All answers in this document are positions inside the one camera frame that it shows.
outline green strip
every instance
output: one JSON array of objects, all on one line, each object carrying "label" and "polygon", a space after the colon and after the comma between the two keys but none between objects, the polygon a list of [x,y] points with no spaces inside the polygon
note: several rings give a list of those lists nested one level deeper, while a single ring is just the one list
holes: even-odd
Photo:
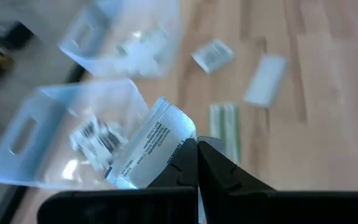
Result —
[{"label": "green strip", "polygon": [[219,107],[214,105],[209,107],[209,135],[213,138],[221,138],[219,133]]},{"label": "green strip", "polygon": [[226,128],[226,146],[229,153],[229,158],[238,163],[238,153],[236,145],[236,117],[235,117],[235,108],[233,104],[227,104],[224,106],[226,110],[225,114],[225,128]]},{"label": "green strip", "polygon": [[241,137],[240,137],[240,109],[236,106],[234,110],[234,116],[236,119],[235,129],[236,129],[236,145],[237,145],[237,155],[239,159],[239,164],[241,163]]},{"label": "green strip", "polygon": [[224,123],[225,123],[225,110],[223,106],[219,107],[219,130],[220,130],[220,138],[223,140],[224,143],[224,153],[225,155],[227,155],[227,147],[226,147],[226,130],[224,127]]}]

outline floor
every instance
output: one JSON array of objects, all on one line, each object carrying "label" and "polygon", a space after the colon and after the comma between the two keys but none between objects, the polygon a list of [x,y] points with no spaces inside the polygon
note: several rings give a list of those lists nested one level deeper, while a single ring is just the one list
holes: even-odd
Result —
[{"label": "floor", "polygon": [[[58,47],[44,45],[36,37],[12,56],[15,67],[0,83],[0,136],[35,87],[63,83],[75,65]],[[7,188],[0,185],[0,201]]]},{"label": "floor", "polygon": [[[209,135],[211,104],[235,102],[247,172],[282,190],[358,190],[358,1],[183,0],[181,8],[181,57],[169,77],[135,80],[145,100],[165,96],[199,135]],[[206,75],[191,53],[213,39],[236,57]],[[269,108],[243,100],[262,54],[289,62]]]}]

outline white label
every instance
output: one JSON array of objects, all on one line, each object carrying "label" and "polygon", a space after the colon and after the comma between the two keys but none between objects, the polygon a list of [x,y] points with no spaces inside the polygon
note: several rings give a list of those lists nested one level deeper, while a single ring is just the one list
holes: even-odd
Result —
[{"label": "white label", "polygon": [[147,187],[169,164],[183,142],[195,136],[192,120],[178,108],[166,104],[156,108],[150,122],[144,124],[147,129],[127,145],[121,168],[107,173],[106,178],[119,189]]},{"label": "white label", "polygon": [[233,51],[220,40],[214,40],[193,53],[194,60],[206,73],[219,69],[233,57]]},{"label": "white label", "polygon": [[96,170],[108,169],[126,143],[121,135],[92,117],[70,136],[75,151],[81,150]]}]

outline plastic bin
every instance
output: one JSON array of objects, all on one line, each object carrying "label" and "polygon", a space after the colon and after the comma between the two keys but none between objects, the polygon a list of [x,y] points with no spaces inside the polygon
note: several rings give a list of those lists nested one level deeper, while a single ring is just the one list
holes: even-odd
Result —
[{"label": "plastic bin", "polygon": [[93,75],[156,77],[168,73],[182,33],[178,0],[104,0],[78,14],[59,47]]},{"label": "plastic bin", "polygon": [[0,183],[47,189],[111,189],[71,148],[69,135],[90,116],[122,126],[128,138],[149,109],[132,81],[42,86],[21,106],[0,140]]}]

